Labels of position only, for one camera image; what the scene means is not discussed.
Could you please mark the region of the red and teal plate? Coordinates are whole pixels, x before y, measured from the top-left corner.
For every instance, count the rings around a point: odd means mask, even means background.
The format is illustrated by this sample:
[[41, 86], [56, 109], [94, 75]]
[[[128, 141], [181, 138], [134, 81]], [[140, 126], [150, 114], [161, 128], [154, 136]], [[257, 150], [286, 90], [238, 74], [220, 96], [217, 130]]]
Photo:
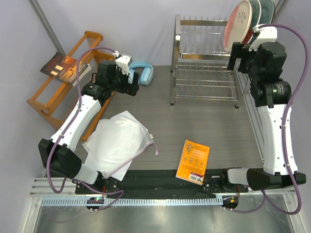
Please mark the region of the red and teal plate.
[[243, 40], [243, 44], [248, 44], [252, 37], [253, 37], [253, 32], [252, 29], [256, 25], [259, 24], [260, 17], [261, 17], [261, 3], [259, 0], [249, 0], [251, 6], [252, 6], [252, 19], [251, 19], [251, 24], [249, 27], [249, 30], [246, 34], [246, 37]]

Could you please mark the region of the dark teal floral plate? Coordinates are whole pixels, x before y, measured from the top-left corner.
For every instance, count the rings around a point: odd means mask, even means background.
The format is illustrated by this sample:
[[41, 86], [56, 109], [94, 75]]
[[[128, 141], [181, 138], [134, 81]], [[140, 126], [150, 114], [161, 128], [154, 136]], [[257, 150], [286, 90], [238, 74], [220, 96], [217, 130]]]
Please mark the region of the dark teal floral plate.
[[275, 16], [276, 16], [276, 5], [275, 5], [273, 0], [270, 0], [270, 2], [272, 4], [272, 7], [271, 7], [271, 9], [272, 9], [272, 17], [271, 17], [270, 23], [273, 23], [274, 20], [275, 20]]

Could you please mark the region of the pink and cream plate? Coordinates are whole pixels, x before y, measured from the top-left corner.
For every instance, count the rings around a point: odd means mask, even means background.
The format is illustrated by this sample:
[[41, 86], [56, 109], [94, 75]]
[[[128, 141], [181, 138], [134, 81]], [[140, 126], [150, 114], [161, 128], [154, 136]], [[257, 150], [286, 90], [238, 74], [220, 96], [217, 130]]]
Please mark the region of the pink and cream plate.
[[234, 42], [242, 43], [252, 19], [252, 6], [249, 1], [241, 1], [231, 13], [224, 31], [224, 49], [231, 52]]

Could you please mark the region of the light teal plate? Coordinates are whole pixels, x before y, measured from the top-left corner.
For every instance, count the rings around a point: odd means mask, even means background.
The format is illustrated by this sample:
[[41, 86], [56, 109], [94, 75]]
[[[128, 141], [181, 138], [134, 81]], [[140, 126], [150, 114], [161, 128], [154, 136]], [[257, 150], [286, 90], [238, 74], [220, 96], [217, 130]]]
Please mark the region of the light teal plate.
[[272, 17], [272, 4], [270, 0], [260, 0], [261, 3], [261, 17], [259, 24], [270, 24]]

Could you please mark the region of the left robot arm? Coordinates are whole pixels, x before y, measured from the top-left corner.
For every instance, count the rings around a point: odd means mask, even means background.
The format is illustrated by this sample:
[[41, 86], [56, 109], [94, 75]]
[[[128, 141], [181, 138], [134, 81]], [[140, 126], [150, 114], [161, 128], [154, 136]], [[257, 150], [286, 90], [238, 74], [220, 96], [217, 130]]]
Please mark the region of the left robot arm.
[[49, 140], [39, 142], [48, 178], [54, 172], [64, 178], [85, 182], [87, 189], [94, 194], [102, 191], [104, 184], [98, 178], [98, 171], [85, 166], [75, 150], [86, 127], [113, 92], [136, 95], [139, 74], [129, 72], [131, 62], [128, 55], [122, 55], [115, 61], [100, 62], [95, 81], [85, 84], [79, 92], [78, 102], [64, 124]]

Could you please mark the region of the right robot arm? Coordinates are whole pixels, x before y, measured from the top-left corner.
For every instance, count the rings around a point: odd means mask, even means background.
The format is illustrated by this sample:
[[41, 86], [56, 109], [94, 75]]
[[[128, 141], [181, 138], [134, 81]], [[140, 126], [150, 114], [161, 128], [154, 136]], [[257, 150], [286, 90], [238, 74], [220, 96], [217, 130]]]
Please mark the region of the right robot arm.
[[252, 190], [279, 189], [305, 184], [306, 175], [295, 164], [291, 132], [291, 86], [281, 79], [286, 60], [285, 47], [278, 42], [265, 42], [256, 50], [249, 44], [235, 42], [227, 68], [234, 68], [240, 59], [238, 72], [247, 74], [250, 93], [258, 110], [263, 132], [264, 163], [262, 168], [225, 168], [219, 180], [220, 188], [232, 191], [238, 184]]

